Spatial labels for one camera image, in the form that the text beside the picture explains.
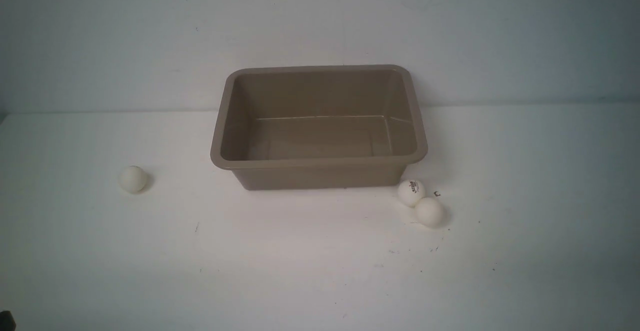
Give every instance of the tan plastic bin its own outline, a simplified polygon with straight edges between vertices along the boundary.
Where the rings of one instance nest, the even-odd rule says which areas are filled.
[[[396,185],[426,153],[411,75],[394,65],[236,71],[211,144],[247,190]]]

